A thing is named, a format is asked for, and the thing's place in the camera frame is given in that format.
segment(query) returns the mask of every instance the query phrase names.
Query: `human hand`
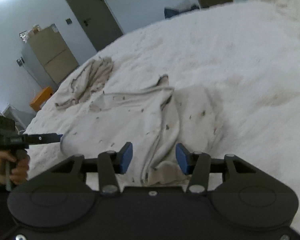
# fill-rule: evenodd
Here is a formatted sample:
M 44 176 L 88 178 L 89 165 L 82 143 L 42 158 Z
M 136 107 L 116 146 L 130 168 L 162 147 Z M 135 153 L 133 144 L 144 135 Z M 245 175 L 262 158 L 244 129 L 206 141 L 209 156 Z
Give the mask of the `human hand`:
M 5 174 L 2 174 L 2 171 L 5 170 L 6 161 L 15 163 L 17 159 L 8 151 L 0 151 L 0 186 L 6 184 L 6 176 Z M 27 155 L 26 158 L 18 161 L 16 168 L 11 171 L 10 180 L 15 185 L 20 185 L 26 182 L 28 177 L 27 171 L 29 170 L 29 161 L 30 157 Z

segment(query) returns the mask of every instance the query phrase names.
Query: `door handle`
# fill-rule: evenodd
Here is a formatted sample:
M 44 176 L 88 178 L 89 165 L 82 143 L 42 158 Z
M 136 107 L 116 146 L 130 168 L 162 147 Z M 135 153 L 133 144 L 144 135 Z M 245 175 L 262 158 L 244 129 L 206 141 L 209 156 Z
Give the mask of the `door handle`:
M 84 25 L 86 26 L 86 27 L 88 27 L 89 26 L 89 21 L 91 20 L 91 18 L 87 18 L 87 19 L 85 19 L 84 21 L 83 21 L 83 23 L 84 23 Z

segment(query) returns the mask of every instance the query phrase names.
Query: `gray door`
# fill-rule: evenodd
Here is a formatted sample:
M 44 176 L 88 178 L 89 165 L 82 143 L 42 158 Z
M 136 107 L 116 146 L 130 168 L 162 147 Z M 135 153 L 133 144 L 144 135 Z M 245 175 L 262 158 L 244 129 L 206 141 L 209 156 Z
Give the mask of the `gray door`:
M 122 32 L 104 0 L 66 0 L 96 50 L 101 50 Z

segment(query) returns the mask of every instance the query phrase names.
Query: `metal bolt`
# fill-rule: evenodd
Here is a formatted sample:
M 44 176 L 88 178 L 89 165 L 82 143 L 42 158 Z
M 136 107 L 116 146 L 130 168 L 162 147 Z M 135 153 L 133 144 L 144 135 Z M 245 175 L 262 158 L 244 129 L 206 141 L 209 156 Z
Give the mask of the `metal bolt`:
M 157 194 L 158 194 L 158 192 L 157 191 L 149 191 L 149 196 L 150 197 L 155 197 L 155 196 L 157 196 Z
M 202 185 L 192 185 L 189 187 L 189 191 L 194 194 L 200 194 L 205 191 L 205 187 Z
M 290 240 L 290 236 L 283 235 L 283 236 L 280 237 L 280 240 Z
M 118 191 L 118 187 L 115 185 L 106 185 L 102 188 L 102 193 L 104 194 L 113 194 Z
M 23 235 L 17 235 L 16 240 L 27 240 L 25 236 Z

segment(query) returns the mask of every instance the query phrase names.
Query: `plush bedding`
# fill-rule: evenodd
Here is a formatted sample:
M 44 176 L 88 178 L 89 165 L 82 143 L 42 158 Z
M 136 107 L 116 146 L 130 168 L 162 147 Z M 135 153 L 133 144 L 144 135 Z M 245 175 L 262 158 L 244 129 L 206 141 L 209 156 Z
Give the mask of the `plush bedding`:
M 99 57 L 114 62 L 106 93 L 147 88 L 163 74 L 176 90 L 201 85 L 217 92 L 224 136 L 208 153 L 238 155 L 289 185 L 300 201 L 300 0 L 191 12 L 128 33 Z M 67 132 L 101 93 L 57 110 L 57 91 L 26 132 Z M 30 177 L 66 158 L 59 144 L 32 146 L 29 155 Z M 218 183 L 211 178 L 211 188 Z M 300 231 L 300 205 L 293 226 Z

